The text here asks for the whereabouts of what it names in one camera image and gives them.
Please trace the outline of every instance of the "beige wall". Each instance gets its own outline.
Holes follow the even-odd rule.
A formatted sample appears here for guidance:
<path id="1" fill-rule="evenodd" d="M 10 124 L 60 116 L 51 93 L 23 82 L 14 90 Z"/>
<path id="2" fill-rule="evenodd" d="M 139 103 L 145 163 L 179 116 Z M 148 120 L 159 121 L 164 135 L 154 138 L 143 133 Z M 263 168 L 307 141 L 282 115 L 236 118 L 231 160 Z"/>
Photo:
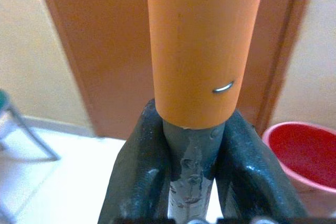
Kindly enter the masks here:
<path id="1" fill-rule="evenodd" d="M 271 124 L 336 129 L 336 0 L 310 0 Z"/>
<path id="2" fill-rule="evenodd" d="M 90 127 L 44 0 L 0 0 L 0 88 L 23 114 Z"/>

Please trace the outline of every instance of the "white tiled floor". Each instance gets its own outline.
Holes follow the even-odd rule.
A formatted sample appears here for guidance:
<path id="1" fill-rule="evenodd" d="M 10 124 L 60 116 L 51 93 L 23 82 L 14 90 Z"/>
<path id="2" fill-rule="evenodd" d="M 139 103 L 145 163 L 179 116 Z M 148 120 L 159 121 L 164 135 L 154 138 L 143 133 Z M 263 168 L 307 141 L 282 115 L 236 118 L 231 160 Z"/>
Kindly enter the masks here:
<path id="1" fill-rule="evenodd" d="M 97 223 L 124 141 L 35 132 L 62 159 L 48 161 L 20 129 L 11 132 L 2 140 L 7 149 L 0 151 L 0 204 L 7 206 L 18 224 Z M 207 220 L 215 223 L 221 216 L 214 185 Z"/>

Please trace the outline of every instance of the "brown door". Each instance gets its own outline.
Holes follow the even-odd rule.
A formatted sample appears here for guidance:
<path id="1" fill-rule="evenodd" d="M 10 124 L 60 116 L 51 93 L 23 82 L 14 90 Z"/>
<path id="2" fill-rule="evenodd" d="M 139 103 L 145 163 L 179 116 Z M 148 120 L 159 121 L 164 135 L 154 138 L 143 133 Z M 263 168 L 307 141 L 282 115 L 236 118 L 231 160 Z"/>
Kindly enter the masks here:
<path id="1" fill-rule="evenodd" d="M 270 87 L 294 2 L 261 0 L 238 101 L 259 132 L 276 97 Z M 154 97 L 147 0 L 47 3 L 96 134 L 127 138 L 143 106 Z M 282 55 L 284 61 L 288 55 Z M 265 110 L 263 104 L 270 99 Z"/>

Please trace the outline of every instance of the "orange pipe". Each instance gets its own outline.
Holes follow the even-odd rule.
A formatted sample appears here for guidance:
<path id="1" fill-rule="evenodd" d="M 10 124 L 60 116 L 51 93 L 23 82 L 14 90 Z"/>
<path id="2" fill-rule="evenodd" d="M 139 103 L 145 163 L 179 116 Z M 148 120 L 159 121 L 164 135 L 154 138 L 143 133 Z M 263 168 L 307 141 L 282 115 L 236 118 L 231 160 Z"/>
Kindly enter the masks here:
<path id="1" fill-rule="evenodd" d="M 260 0 L 148 0 L 156 109 L 205 129 L 233 113 Z M 222 93 L 216 88 L 230 82 Z"/>

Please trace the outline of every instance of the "gray pipe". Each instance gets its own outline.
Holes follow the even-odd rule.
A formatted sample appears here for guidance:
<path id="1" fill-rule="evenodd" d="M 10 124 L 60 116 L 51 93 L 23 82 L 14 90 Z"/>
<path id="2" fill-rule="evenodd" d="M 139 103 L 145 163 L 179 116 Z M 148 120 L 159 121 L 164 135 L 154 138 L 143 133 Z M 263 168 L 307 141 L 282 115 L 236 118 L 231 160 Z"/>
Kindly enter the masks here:
<path id="1" fill-rule="evenodd" d="M 178 224 L 206 217 L 224 127 L 191 130 L 163 120 L 172 163 L 168 216 Z"/>

